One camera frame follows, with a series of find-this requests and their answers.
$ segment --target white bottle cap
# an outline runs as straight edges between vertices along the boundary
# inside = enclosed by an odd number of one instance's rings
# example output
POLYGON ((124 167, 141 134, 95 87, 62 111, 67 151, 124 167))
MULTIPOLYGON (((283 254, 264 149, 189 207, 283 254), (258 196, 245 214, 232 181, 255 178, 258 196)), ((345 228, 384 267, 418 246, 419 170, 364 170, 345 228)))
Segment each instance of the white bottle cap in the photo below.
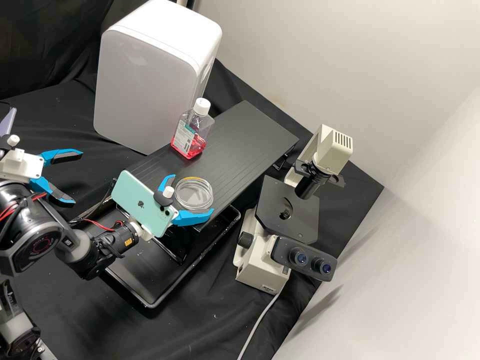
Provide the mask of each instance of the white bottle cap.
POLYGON ((17 135, 10 135, 10 137, 6 140, 6 143, 11 147, 17 146, 20 142, 20 138, 17 135))
POLYGON ((165 190, 161 193, 167 199, 171 199, 175 189, 171 186, 165 186, 165 190))
POLYGON ((209 114, 210 110, 210 101, 206 98, 199 97, 195 100, 195 105, 193 105, 193 111, 198 115, 205 116, 209 114))

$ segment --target flask label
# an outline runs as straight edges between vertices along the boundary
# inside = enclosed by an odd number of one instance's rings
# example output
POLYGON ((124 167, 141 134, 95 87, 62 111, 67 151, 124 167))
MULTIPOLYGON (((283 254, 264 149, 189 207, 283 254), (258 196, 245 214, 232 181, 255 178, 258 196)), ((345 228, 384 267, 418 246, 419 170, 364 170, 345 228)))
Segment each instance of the flask label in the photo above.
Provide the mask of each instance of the flask label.
POLYGON ((180 120, 176 128, 175 137, 173 139, 173 145, 177 149, 181 149, 187 154, 192 146, 192 140, 195 137, 195 131, 188 126, 184 121, 180 120))

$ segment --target pink liquid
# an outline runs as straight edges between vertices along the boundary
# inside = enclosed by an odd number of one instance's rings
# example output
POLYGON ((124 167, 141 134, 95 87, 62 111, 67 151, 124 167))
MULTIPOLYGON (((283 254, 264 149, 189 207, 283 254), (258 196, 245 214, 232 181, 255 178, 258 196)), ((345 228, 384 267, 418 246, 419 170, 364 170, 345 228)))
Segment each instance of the pink liquid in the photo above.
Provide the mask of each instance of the pink liquid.
POLYGON ((207 146, 207 141, 201 138, 198 134, 195 134, 195 136, 193 137, 193 140, 191 141, 190 150, 188 151, 188 153, 185 153, 182 149, 179 149, 174 145, 174 139, 175 139, 175 136, 171 138, 171 141, 170 141, 171 147, 177 150, 180 154, 182 154, 187 159, 196 157, 207 146))

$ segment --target mint green iphone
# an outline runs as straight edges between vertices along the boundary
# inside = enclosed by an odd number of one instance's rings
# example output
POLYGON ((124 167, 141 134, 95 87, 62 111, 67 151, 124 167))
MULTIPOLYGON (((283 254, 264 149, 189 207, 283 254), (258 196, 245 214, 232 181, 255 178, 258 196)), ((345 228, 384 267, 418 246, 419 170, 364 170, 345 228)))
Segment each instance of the mint green iphone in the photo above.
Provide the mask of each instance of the mint green iphone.
POLYGON ((175 215, 174 208, 160 206, 154 192, 127 170, 120 173, 111 198, 157 238, 165 234, 175 215))

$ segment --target white mini fridge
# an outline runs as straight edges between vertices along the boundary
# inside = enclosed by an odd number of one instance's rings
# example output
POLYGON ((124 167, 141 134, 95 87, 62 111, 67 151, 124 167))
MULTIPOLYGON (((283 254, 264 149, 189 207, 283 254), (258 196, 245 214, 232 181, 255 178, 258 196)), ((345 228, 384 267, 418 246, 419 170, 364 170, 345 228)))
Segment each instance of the white mini fridge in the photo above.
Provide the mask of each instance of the white mini fridge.
POLYGON ((93 126, 143 154, 168 144, 202 97, 222 38, 210 19, 150 0, 101 37, 93 126))

